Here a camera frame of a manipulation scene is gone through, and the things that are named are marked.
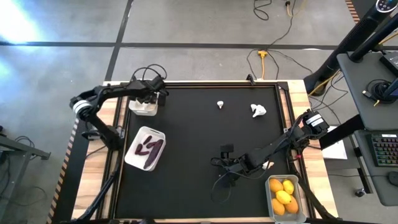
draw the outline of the keyboard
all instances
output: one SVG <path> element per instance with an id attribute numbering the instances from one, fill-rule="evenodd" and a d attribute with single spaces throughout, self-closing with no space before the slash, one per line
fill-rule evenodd
<path id="1" fill-rule="evenodd" d="M 398 167 L 398 138 L 395 134 L 372 134 L 369 146 L 376 166 Z"/>

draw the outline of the wooden table frame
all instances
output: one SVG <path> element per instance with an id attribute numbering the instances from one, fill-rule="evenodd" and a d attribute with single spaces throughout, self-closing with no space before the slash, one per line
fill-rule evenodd
<path id="1" fill-rule="evenodd" d="M 177 81 L 171 83 L 247 83 L 248 81 Z M 287 83 L 287 88 L 289 90 L 289 94 L 286 95 L 283 88 L 280 88 L 280 96 L 283 108 L 283 114 L 285 118 L 285 125 L 287 127 L 291 126 L 291 118 L 295 116 L 295 118 L 304 113 L 307 109 L 310 108 L 310 104 L 308 102 L 307 93 L 305 91 L 305 86 L 302 80 L 277 80 L 277 81 L 266 81 L 267 83 L 274 82 L 285 82 Z M 117 85 L 120 82 L 104 82 L 105 84 Z M 288 101 L 291 101 L 292 110 L 289 110 Z M 122 126 L 123 128 L 127 125 L 127 119 L 124 119 L 124 114 L 127 106 L 127 97 L 122 98 L 118 101 L 118 99 L 109 99 L 104 102 L 101 110 L 98 112 L 98 117 L 101 118 L 105 124 L 113 125 L 113 126 Z M 61 204 L 58 199 L 61 194 L 65 191 L 69 191 L 66 188 L 62 188 L 64 179 L 67 178 L 68 174 L 66 173 L 68 167 L 69 157 L 73 156 L 75 153 L 74 141 L 77 139 L 81 140 L 81 136 L 76 136 L 76 132 L 78 132 L 78 128 L 84 127 L 84 122 L 79 121 L 78 119 L 75 121 L 75 125 L 73 127 L 72 135 L 70 138 L 70 142 L 68 143 L 67 153 L 65 155 L 65 160 L 62 166 L 62 170 L 60 173 L 60 178 L 58 180 L 58 184 L 56 187 L 55 195 L 52 201 L 51 209 L 49 216 L 47 218 L 47 223 L 51 224 L 53 220 L 63 220 L 65 217 L 57 217 L 55 213 L 56 209 L 58 209 L 59 204 Z M 312 146 L 319 147 L 318 141 L 311 141 Z M 89 145 L 85 144 L 80 149 L 84 151 L 86 154 L 96 150 L 97 148 L 103 146 L 103 143 L 100 140 L 92 141 Z M 105 167 L 109 166 L 110 170 L 113 169 L 115 160 L 117 158 L 117 151 L 108 152 L 107 148 L 104 148 L 100 152 L 93 154 L 90 156 L 85 162 L 83 166 L 83 172 L 80 177 L 80 185 L 76 193 L 76 200 L 72 201 L 74 204 L 72 211 L 72 218 L 78 218 L 86 208 L 91 204 L 93 199 L 96 197 L 98 192 L 100 191 L 101 184 L 103 182 Z M 319 199 L 321 204 L 335 217 L 337 217 L 337 210 L 335 206 L 335 202 L 333 199 L 333 194 L 331 192 L 330 183 L 328 179 L 328 174 L 326 171 L 325 163 L 323 161 L 322 152 L 319 149 L 314 148 L 306 148 L 303 152 L 303 158 L 305 163 L 305 168 L 307 170 L 308 181 L 311 190 Z M 300 170 L 300 166 L 298 162 L 296 162 L 297 169 Z M 97 218 L 106 218 L 108 216 L 109 208 L 111 207 L 111 195 L 117 195 L 117 188 L 110 188 L 108 193 L 105 196 L 102 209 L 102 215 Z M 308 207 L 305 198 L 304 192 L 300 189 L 300 196 L 303 205 L 303 209 L 305 214 L 308 216 Z M 269 217 L 245 217 L 245 218 L 187 218 L 187 219 L 162 219 L 156 220 L 156 222 L 273 222 Z"/>

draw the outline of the concrete floor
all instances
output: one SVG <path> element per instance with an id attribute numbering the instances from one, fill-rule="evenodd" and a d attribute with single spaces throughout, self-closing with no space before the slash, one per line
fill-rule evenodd
<path id="1" fill-rule="evenodd" d="M 297 0 L 297 8 L 302 0 Z M 115 42 L 127 0 L 11 1 L 0 5 L 0 41 L 11 42 Z M 269 44 L 288 28 L 284 1 L 264 9 L 269 21 L 259 20 L 250 0 L 135 0 L 123 42 Z M 278 44 L 337 45 L 354 26 L 344 0 L 308 0 L 293 21 L 290 34 Z M 29 187 L 46 190 L 48 198 L 31 207 L 11 205 L 3 223 L 43 223 L 58 179 L 74 116 L 69 99 L 103 82 L 111 47 L 0 47 L 0 124 L 10 138 L 30 137 L 37 148 L 52 152 L 48 161 L 29 164 L 14 200 L 37 199 Z M 163 65 L 169 80 L 242 80 L 250 72 L 249 49 L 121 48 L 112 80 L 128 80 L 137 67 Z M 328 50 L 280 50 L 316 70 Z M 279 79 L 302 79 L 309 71 L 281 54 L 272 53 L 280 67 Z M 257 76 L 261 61 L 250 57 Z M 276 66 L 266 58 L 266 79 L 274 79 Z M 337 86 L 347 90 L 344 79 Z M 330 103 L 342 93 L 331 90 Z M 331 106 L 342 122 L 356 114 L 350 95 Z M 322 115 L 336 123 L 330 111 Z M 342 174 L 351 174 L 346 170 Z M 395 223 L 397 207 L 383 207 L 376 195 L 353 196 L 359 178 L 330 177 L 340 217 L 362 222 Z"/>

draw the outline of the yellow fruit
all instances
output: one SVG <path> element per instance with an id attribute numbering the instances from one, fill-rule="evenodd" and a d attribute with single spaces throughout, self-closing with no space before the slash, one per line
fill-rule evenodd
<path id="1" fill-rule="evenodd" d="M 270 179 L 270 180 L 269 180 L 269 188 L 271 189 L 271 191 L 272 191 L 273 193 L 276 193 L 276 192 L 278 192 L 278 191 L 280 191 L 280 190 L 283 190 L 283 189 L 284 189 L 284 186 L 282 185 L 282 183 L 281 183 L 279 180 L 277 180 L 277 179 Z"/>
<path id="2" fill-rule="evenodd" d="M 274 210 L 274 213 L 277 215 L 284 215 L 285 214 L 285 207 L 282 205 L 278 200 L 275 198 L 272 199 L 272 209 Z"/>
<path id="3" fill-rule="evenodd" d="M 284 180 L 283 186 L 284 186 L 284 190 L 286 191 L 286 193 L 288 193 L 290 195 L 293 193 L 294 186 L 290 180 Z"/>
<path id="4" fill-rule="evenodd" d="M 292 197 L 288 193 L 286 193 L 286 191 L 284 191 L 284 190 L 280 190 L 280 191 L 276 192 L 275 194 L 276 194 L 276 199 L 284 205 L 292 202 Z"/>
<path id="5" fill-rule="evenodd" d="M 299 211 L 299 205 L 296 201 L 296 199 L 292 197 L 292 202 L 288 203 L 287 205 L 285 205 L 285 208 L 288 212 L 296 214 Z"/>

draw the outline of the white paper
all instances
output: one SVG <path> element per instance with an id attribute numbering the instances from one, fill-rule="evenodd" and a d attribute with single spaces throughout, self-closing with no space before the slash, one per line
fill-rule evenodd
<path id="1" fill-rule="evenodd" d="M 328 132 L 335 129 L 336 126 L 330 126 Z M 346 149 L 344 148 L 343 140 L 340 140 L 333 145 L 322 150 L 324 159 L 347 159 Z"/>

